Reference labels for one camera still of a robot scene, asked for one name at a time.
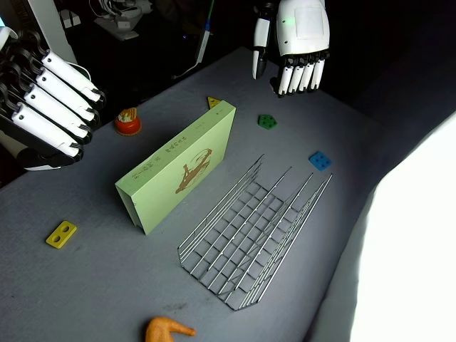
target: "toy chicken drumstick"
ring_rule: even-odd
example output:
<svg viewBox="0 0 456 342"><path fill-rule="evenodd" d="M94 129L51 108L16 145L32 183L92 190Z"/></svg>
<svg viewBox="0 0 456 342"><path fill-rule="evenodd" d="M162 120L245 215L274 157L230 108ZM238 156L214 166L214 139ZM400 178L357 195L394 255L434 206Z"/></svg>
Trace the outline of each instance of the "toy chicken drumstick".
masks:
<svg viewBox="0 0 456 342"><path fill-rule="evenodd" d="M197 331L173 321L171 318L157 317L149 322L145 342L173 342L171 332L196 336Z"/></svg>

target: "blue square block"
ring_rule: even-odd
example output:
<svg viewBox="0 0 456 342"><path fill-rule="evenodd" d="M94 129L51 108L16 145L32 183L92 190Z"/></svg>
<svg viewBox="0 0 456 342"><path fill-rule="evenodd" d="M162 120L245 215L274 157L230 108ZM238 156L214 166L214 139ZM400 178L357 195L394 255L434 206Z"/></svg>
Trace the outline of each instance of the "blue square block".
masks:
<svg viewBox="0 0 456 342"><path fill-rule="evenodd" d="M326 157L323 153L317 152L310 156L309 162L313 164L317 169L320 171L325 170L329 165L331 165L331 161Z"/></svg>

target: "gray table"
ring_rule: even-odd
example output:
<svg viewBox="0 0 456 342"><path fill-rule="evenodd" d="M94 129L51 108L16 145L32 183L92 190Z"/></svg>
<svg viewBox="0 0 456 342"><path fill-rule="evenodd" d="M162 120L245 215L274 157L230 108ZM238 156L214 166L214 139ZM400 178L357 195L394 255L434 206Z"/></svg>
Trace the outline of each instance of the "gray table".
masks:
<svg viewBox="0 0 456 342"><path fill-rule="evenodd" d="M142 104L139 135L106 125L78 164L28 172L0 190L3 342L142 341L153 316L195 327L192 341L302 340L369 191L363 142L375 128L323 92L278 99L269 87L276 67L254 81L251 60L235 51ZM203 114L208 95L237 107L225 160L146 237L114 182ZM278 126L260 128L260 114ZM317 150L330 170L308 162ZM177 246L262 153L263 185L293 166L284 194L313 171L313 185L334 178L262 301L233 312L180 267ZM44 240L65 219L78 231L57 250Z"/></svg>

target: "light green cardboard box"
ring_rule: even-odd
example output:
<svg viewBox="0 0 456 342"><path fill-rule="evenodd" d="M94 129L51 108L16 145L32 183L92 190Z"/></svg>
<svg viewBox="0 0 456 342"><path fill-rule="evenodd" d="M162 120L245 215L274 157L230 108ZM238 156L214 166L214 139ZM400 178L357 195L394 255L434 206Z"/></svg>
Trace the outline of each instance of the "light green cardboard box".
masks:
<svg viewBox="0 0 456 342"><path fill-rule="evenodd" d="M222 101L115 183L131 220L144 233L223 160L235 112Z"/></svg>

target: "metal wire rack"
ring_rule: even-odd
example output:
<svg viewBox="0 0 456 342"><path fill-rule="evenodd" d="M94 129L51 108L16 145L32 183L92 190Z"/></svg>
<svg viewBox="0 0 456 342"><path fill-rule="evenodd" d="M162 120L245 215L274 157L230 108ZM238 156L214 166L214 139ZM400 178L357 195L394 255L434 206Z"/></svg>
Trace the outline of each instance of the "metal wire rack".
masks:
<svg viewBox="0 0 456 342"><path fill-rule="evenodd" d="M310 174L282 201L256 182L261 156L177 248L180 263L234 310L257 304L333 175L307 199Z"/></svg>

